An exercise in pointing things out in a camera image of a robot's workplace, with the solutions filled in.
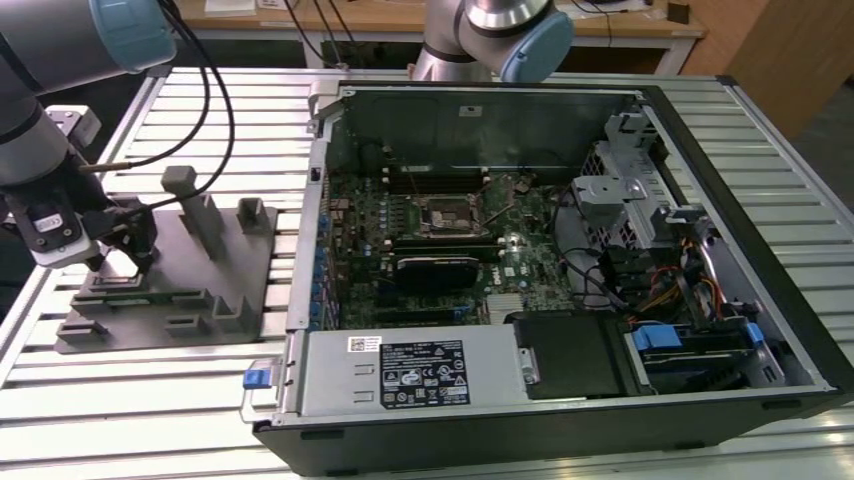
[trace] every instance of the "power cable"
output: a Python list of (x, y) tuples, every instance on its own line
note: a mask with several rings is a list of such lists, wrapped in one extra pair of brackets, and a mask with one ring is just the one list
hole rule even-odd
[(326, 60), (326, 58), (323, 58), (323, 54), (317, 51), (315, 46), (308, 41), (308, 35), (305, 35), (305, 30), (303, 30), (303, 25), (299, 23), (299, 19), (296, 18), (296, 13), (293, 13), (293, 7), (291, 6), (291, 1), (285, 0), (284, 5), (285, 5), (285, 7), (288, 7), (288, 13), (291, 14), (291, 20), (293, 21), (293, 27), (296, 27), (296, 31), (299, 32), (299, 36), (303, 38), (303, 45), (308, 46), (308, 49), (315, 54), (315, 56), (317, 57), (317, 59), (320, 60), (320, 62), (323, 63), (324, 66), (327, 66), (330, 68), (339, 68), (338, 65), (334, 65), (332, 63), (330, 63)]
[(359, 60), (359, 67), (364, 68), (366, 62), (364, 62), (364, 58), (362, 57), (362, 52), (359, 51), (359, 47), (362, 47), (364, 43), (356, 42), (356, 38), (352, 36), (352, 31), (350, 30), (350, 27), (347, 26), (347, 22), (344, 21), (344, 16), (342, 15), (340, 10), (338, 9), (338, 5), (335, 5), (335, 0), (330, 0), (330, 6), (332, 7), (332, 11), (335, 12), (335, 16), (338, 17), (338, 22), (342, 24), (342, 28), (347, 33), (347, 38), (350, 38), (352, 50), (356, 55), (356, 59)]
[(181, 38), (184, 37), (184, 35), (187, 36), (187, 39), (189, 41), (189, 46), (192, 48), (192, 50), (195, 50), (196, 54), (199, 55), (200, 59), (203, 60), (203, 63), (207, 64), (208, 68), (211, 69), (211, 74), (213, 75), (213, 78), (216, 79), (216, 84), (219, 85), (219, 89), (221, 91), (223, 94), (223, 102), (225, 103), (225, 115), (228, 117), (228, 140), (225, 143), (225, 152), (223, 153), (223, 160), (219, 164), (219, 167), (216, 168), (213, 174), (211, 175), (211, 178), (208, 179), (208, 181), (204, 183), (204, 185), (201, 185), (200, 188), (195, 189), (192, 192), (189, 192), (185, 195), (177, 195), (167, 200), (161, 200), (159, 202), (152, 203), (151, 205), (144, 205), (139, 208), (135, 208), (133, 210), (120, 214), (116, 217), (116, 222), (120, 223), (123, 220), (127, 220), (132, 217), (135, 217), (136, 215), (145, 213), (145, 212), (151, 212), (152, 210), (164, 207), (167, 205), (171, 205), (173, 203), (179, 203), (184, 200), (188, 200), (193, 197), (197, 197), (199, 195), (204, 194), (204, 192), (208, 191), (208, 189), (211, 188), (211, 186), (213, 185), (213, 183), (216, 182), (216, 180), (219, 180), (219, 177), (221, 176), (223, 172), (225, 171), (225, 168), (228, 167), (228, 162), (231, 160), (231, 156), (233, 154), (233, 149), (235, 149), (235, 140), (236, 140), (236, 122), (235, 122), (235, 110), (233, 110), (233, 105), (231, 103), (231, 96), (228, 95), (228, 87), (225, 87), (225, 81), (223, 80), (223, 76), (220, 75), (219, 72), (219, 67), (216, 65), (216, 63), (213, 62), (213, 60), (211, 59), (211, 56), (207, 52), (207, 50), (204, 49), (204, 46), (201, 45), (201, 42), (199, 41), (199, 38), (196, 37), (195, 33), (192, 32), (192, 30), (189, 29), (189, 27), (187, 26), (187, 23), (184, 22), (184, 20), (180, 17), (180, 13), (176, 14), (175, 13), (175, 2), (173, 0), (157, 0), (157, 3), (160, 4), (160, 7), (163, 9), (163, 12), (165, 14), (167, 20), (169, 21), (169, 23), (172, 24), (172, 27), (175, 27), (175, 30), (177, 31), (179, 35), (181, 35)]
[(326, 19), (326, 14), (323, 13), (323, 8), (320, 8), (320, 2), (313, 0), (315, 8), (317, 9), (317, 15), (320, 16), (320, 21), (323, 22), (323, 27), (326, 28), (326, 33), (330, 35), (330, 42), (332, 43), (332, 52), (335, 53), (335, 60), (338, 60), (339, 67), (346, 68), (346, 63), (342, 60), (342, 53), (338, 50), (338, 42), (335, 41), (335, 33), (332, 33), (332, 27), (330, 27), (330, 22)]
[(604, 23), (608, 26), (608, 48), (611, 48), (611, 45), (614, 45), (614, 29), (611, 28), (611, 14), (614, 14), (614, 13), (628, 13), (628, 10), (626, 10), (626, 9), (623, 9), (623, 10), (602, 10), (599, 5), (596, 5), (595, 3), (591, 2), (590, 5), (592, 6), (592, 8), (596, 9), (596, 11), (592, 11), (592, 10), (587, 10), (584, 7), (582, 7), (575, 0), (572, 0), (572, 4), (575, 5), (575, 8), (578, 8), (584, 13), (600, 13), (602, 15), (604, 15)]

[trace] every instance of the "blue tab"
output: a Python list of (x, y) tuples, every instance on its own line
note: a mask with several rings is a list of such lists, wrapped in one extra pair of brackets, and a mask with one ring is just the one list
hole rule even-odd
[(682, 340), (672, 325), (644, 325), (631, 333), (638, 351), (651, 348), (679, 348)]
[(765, 335), (762, 334), (762, 330), (759, 330), (759, 325), (755, 323), (747, 324), (747, 335), (750, 335), (754, 346), (765, 342)]
[(272, 388), (269, 382), (272, 374), (269, 369), (264, 370), (247, 370), (243, 373), (243, 388), (245, 390), (260, 390), (264, 388)]

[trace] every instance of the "cable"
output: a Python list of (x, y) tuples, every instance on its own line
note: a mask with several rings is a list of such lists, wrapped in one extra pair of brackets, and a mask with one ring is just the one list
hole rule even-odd
[(338, 51), (338, 42), (335, 41), (335, 34), (332, 33), (330, 22), (326, 19), (323, 8), (320, 8), (320, 2), (317, 2), (317, 0), (313, 0), (313, 4), (315, 4), (315, 8), (317, 9), (317, 15), (320, 16), (320, 21), (323, 22), (323, 27), (326, 28), (326, 33), (330, 34), (330, 41), (332, 42), (332, 53), (335, 53), (335, 60), (338, 60), (338, 65), (343, 66), (344, 61), (342, 60), (342, 52)]
[(188, 200), (189, 198), (197, 197), (199, 195), (201, 195), (204, 192), (208, 191), (208, 189), (211, 188), (211, 186), (213, 185), (213, 183), (216, 182), (216, 180), (219, 180), (219, 177), (223, 175), (223, 172), (225, 171), (225, 168), (228, 167), (228, 162), (231, 160), (231, 156), (233, 153), (233, 149), (235, 149), (235, 140), (236, 140), (236, 122), (235, 122), (235, 110), (233, 110), (233, 106), (231, 103), (231, 96), (228, 95), (228, 88), (225, 87), (225, 81), (223, 80), (223, 76), (219, 73), (219, 67), (216, 66), (216, 63), (213, 62), (213, 60), (211, 59), (211, 56), (208, 55), (207, 50), (204, 49), (204, 46), (201, 45), (201, 41), (199, 41), (199, 38), (196, 37), (195, 33), (192, 32), (192, 30), (189, 30), (189, 27), (187, 26), (187, 23), (184, 23), (184, 20), (180, 18), (180, 16), (175, 16), (173, 12), (173, 6), (175, 3), (172, 0), (157, 0), (157, 3), (160, 4), (160, 7), (163, 8), (163, 12), (167, 16), (167, 19), (169, 21), (169, 23), (172, 24), (172, 26), (175, 27), (176, 31), (181, 31), (183, 33), (187, 35), (187, 38), (189, 39), (189, 43), (191, 43), (191, 47), (192, 49), (196, 51), (196, 54), (201, 57), (204, 63), (208, 65), (209, 69), (211, 69), (211, 74), (213, 75), (213, 78), (216, 79), (216, 83), (219, 85), (219, 89), (223, 93), (223, 102), (225, 103), (225, 115), (228, 117), (228, 141), (225, 144), (225, 153), (223, 154), (223, 160), (219, 164), (219, 167), (216, 168), (216, 171), (213, 172), (213, 174), (211, 175), (211, 178), (208, 179), (208, 181), (204, 183), (204, 185), (201, 185), (200, 188), (197, 188), (196, 190), (193, 190), (192, 192), (189, 192), (185, 195), (177, 195), (167, 200), (161, 200), (160, 202), (155, 202), (151, 205), (145, 205), (143, 207), (135, 208), (133, 210), (120, 214), (116, 217), (116, 222), (120, 223), (121, 221), (135, 217), (136, 215), (145, 213), (145, 212), (151, 212), (155, 209), (164, 207), (167, 205), (171, 205), (173, 203), (181, 202), (184, 200)]
[(570, 262), (570, 260), (566, 258), (566, 255), (563, 254), (563, 251), (560, 250), (560, 247), (558, 245), (558, 229), (556, 229), (556, 225), (558, 225), (558, 211), (560, 210), (560, 205), (563, 203), (563, 198), (566, 197), (566, 194), (570, 191), (571, 188), (571, 184), (566, 186), (566, 188), (563, 189), (563, 192), (560, 193), (560, 195), (558, 196), (558, 204), (555, 205), (555, 209), (554, 212), (551, 214), (551, 243), (555, 249), (555, 252), (558, 252), (558, 255), (560, 256), (560, 260), (566, 263), (567, 267), (570, 267), (570, 269), (582, 276), (582, 278), (587, 279), (590, 281), (590, 283), (594, 285), (594, 287), (596, 287), (599, 289), (599, 291), (604, 294), (604, 296), (607, 297), (607, 299), (611, 302), (611, 305), (614, 306), (614, 308), (616, 310), (620, 311), (626, 311), (628, 313), (631, 313), (632, 315), (640, 314), (640, 312), (636, 312), (631, 306), (623, 301), (622, 298), (619, 298), (619, 296), (611, 291), (611, 289), (608, 287), (604, 286), (604, 284), (596, 280), (591, 275), (587, 275), (584, 273), (584, 270), (582, 270), (578, 265), (575, 265), (572, 262)]
[(347, 26), (347, 22), (344, 22), (344, 16), (342, 15), (340, 10), (338, 9), (338, 5), (335, 5), (335, 0), (330, 0), (330, 6), (332, 7), (332, 11), (335, 12), (335, 16), (338, 17), (338, 22), (342, 24), (344, 32), (347, 32), (347, 38), (350, 38), (350, 43), (352, 44), (352, 49), (356, 54), (356, 59), (359, 60), (359, 67), (364, 68), (364, 58), (362, 58), (362, 52), (359, 51), (359, 47), (363, 43), (356, 42), (356, 38), (352, 36), (352, 32), (350, 31), (350, 27)]
[(575, 0), (572, 0), (572, 4), (575, 5), (575, 8), (578, 8), (584, 13), (600, 13), (602, 15), (604, 15), (604, 23), (608, 26), (608, 48), (611, 48), (611, 45), (614, 45), (614, 29), (611, 28), (611, 14), (628, 13), (628, 10), (626, 9), (602, 10), (599, 5), (596, 5), (595, 3), (591, 3), (590, 5), (592, 5), (592, 8), (596, 9), (596, 11), (594, 12), (592, 10), (587, 10), (584, 7), (582, 7)]
[(317, 51), (315, 46), (308, 41), (308, 36), (305, 35), (305, 30), (303, 30), (303, 25), (299, 23), (299, 20), (296, 19), (296, 14), (293, 13), (293, 7), (291, 6), (291, 2), (285, 1), (284, 5), (285, 7), (288, 7), (288, 13), (291, 14), (291, 20), (293, 20), (293, 26), (296, 27), (296, 31), (299, 32), (300, 37), (303, 37), (303, 42), (304, 42), (303, 45), (308, 46), (308, 49), (315, 54), (320, 62), (323, 62), (323, 65), (326, 65), (330, 68), (339, 68), (338, 65), (332, 65), (330, 62), (327, 62), (326, 58), (323, 58), (323, 54)]

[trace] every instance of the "white label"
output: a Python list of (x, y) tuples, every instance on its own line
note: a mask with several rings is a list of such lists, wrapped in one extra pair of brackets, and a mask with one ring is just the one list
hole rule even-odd
[(379, 352), (383, 337), (348, 337), (347, 351), (350, 353)]
[(260, 22), (261, 27), (293, 28), (293, 22)]
[(439, 395), (466, 395), (468, 393), (468, 387), (448, 387), (442, 389)]
[(32, 226), (36, 227), (39, 233), (49, 232), (63, 226), (63, 216), (55, 213), (49, 217), (40, 218), (32, 222)]
[[(287, 10), (288, 6), (284, 3), (285, 0), (257, 0), (257, 7), (259, 8), (272, 8), (275, 10)], [(291, 4), (291, 7), (293, 7), (293, 4), (296, 3), (293, 0), (289, 0), (288, 2)]]
[(483, 107), (480, 105), (463, 105), (459, 107), (460, 117), (482, 117)]

